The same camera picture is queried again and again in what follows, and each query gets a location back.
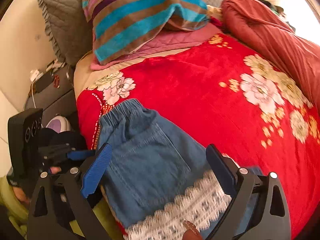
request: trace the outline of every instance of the pink sheet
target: pink sheet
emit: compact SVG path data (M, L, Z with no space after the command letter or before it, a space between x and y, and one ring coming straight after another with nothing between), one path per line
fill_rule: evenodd
M221 30L219 30L212 23L208 23L203 28L192 32L162 30L154 39L144 44L136 52L123 55L106 65L100 65L97 58L95 57L90 65L90 68L91 70L102 70L114 64L145 55L151 55L154 53L172 49L191 48L209 40L217 33L221 33Z
M295 35L257 0L223 0L221 7L232 34L294 79L320 111L320 47Z

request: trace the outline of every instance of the finger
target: finger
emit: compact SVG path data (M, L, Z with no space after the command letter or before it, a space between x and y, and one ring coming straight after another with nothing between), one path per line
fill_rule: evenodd
M182 240L203 240L196 226L190 221L185 220L183 226L187 229L183 234Z
M58 172L61 172L60 167L51 167L50 170L52 174L57 174Z

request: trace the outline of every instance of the silver screw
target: silver screw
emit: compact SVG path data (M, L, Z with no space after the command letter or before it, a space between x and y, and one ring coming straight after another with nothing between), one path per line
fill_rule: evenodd
M248 174L248 170L246 168L240 168L239 171L243 175Z
M79 171L79 169L77 167L73 167L70 169L71 174L76 174L78 171Z
M278 178L278 175L275 172L270 172L270 177L276 179Z
M48 173L46 171L42 172L40 175L41 178L45 178L46 176L48 176Z

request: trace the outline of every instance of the white cable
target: white cable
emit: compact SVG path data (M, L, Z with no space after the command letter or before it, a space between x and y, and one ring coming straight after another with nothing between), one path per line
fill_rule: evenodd
M33 96L33 84L36 82L36 80L33 81L33 83L31 84L31 93L32 93L32 100L33 100L33 105L36 107L36 103L35 103L35 97Z
M27 99L26 99L26 101L24 102L24 105L23 105L23 111L25 110L25 108L26 108L26 105L27 105L27 102L28 102L28 99L29 99L29 95L27 95Z

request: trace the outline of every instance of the striped pillowcase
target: striped pillowcase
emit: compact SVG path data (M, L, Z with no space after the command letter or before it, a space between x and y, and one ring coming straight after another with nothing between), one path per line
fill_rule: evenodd
M101 65L132 53L163 28L193 31L208 22L204 0L82 0Z

